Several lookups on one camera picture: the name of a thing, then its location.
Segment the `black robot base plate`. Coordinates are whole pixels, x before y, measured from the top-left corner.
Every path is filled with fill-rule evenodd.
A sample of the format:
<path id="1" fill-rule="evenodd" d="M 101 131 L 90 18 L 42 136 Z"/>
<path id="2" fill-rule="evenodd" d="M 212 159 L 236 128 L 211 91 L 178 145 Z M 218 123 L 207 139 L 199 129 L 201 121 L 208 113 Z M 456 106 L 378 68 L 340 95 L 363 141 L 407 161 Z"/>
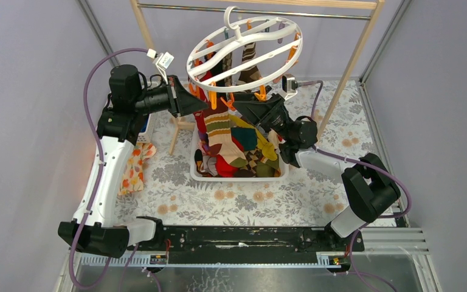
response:
<path id="1" fill-rule="evenodd" d="M 292 251 L 350 249 L 352 234 L 338 236 L 331 228 L 298 226 L 163 226 L 155 238 L 139 243 L 140 251 L 196 251 L 198 248 L 269 248 Z"/>

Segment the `red santa sock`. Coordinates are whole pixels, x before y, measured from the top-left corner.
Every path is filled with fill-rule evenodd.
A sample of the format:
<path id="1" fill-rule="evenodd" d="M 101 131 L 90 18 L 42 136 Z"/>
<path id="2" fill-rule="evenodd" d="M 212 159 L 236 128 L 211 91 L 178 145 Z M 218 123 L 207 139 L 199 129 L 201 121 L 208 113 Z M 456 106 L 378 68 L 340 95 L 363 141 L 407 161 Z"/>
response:
<path id="1" fill-rule="evenodd" d="M 222 143 L 216 154 L 216 169 L 220 176 L 234 177 L 235 173 L 247 164 L 243 146 L 234 138 L 229 143 Z"/>

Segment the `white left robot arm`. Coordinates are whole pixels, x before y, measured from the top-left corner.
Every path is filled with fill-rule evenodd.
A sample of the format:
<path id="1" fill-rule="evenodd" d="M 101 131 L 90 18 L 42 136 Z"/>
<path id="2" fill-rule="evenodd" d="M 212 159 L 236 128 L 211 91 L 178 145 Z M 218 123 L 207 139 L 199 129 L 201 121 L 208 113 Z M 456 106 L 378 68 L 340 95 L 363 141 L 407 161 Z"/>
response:
<path id="1" fill-rule="evenodd" d="M 189 93 L 175 75 L 147 88 L 146 82 L 146 76 L 131 64 L 110 72 L 110 103 L 97 122 L 97 148 L 85 194 L 72 220 L 58 227 L 58 236 L 74 251 L 119 258 L 135 243 L 142 242 L 150 250 L 164 244 L 160 219 L 138 217 L 116 224 L 121 179 L 150 114 L 168 111 L 174 117 L 187 116 L 206 109 L 207 104 Z"/>

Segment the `striped beige green sock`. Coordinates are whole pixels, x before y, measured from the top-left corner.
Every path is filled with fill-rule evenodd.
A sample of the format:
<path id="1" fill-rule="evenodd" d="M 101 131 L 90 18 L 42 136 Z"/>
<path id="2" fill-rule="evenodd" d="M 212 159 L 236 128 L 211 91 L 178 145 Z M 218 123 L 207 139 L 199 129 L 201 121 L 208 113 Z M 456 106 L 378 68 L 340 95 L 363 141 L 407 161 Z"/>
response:
<path id="1" fill-rule="evenodd" d="M 221 156 L 232 167 L 244 167 L 247 159 L 232 140 L 228 107 L 217 105 L 203 113 L 210 153 Z"/>

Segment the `white round sock hanger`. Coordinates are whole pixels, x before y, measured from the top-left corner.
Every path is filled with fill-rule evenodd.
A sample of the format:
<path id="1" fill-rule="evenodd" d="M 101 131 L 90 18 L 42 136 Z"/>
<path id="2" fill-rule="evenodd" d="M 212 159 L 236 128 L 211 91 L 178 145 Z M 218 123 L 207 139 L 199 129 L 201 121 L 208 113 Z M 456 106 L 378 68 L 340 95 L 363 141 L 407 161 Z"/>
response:
<path id="1" fill-rule="evenodd" d="M 240 92 L 265 85 L 285 75 L 299 60 L 303 33 L 299 25 L 279 16 L 255 16 L 232 21 L 236 6 L 223 13 L 224 25 L 201 40 L 187 58 L 189 80 L 206 91 Z M 275 58 L 286 60 L 271 73 L 227 85 L 230 77 L 239 77 Z"/>

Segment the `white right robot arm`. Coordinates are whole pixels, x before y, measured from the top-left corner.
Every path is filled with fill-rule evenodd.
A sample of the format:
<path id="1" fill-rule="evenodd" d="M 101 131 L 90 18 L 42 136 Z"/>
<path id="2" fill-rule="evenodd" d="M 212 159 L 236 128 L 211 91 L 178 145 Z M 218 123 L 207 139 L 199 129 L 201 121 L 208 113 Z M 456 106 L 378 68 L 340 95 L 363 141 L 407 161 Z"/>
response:
<path id="1" fill-rule="evenodd" d="M 290 118 L 282 96 L 273 94 L 264 102 L 237 100 L 233 106 L 252 125 L 274 130 L 283 139 L 278 148 L 285 163 L 321 172 L 343 184 L 348 207 L 325 227 L 328 248 L 342 249 L 348 236 L 374 222 L 400 198 L 396 181 L 377 155 L 353 159 L 319 148 L 317 123 L 310 116 Z"/>

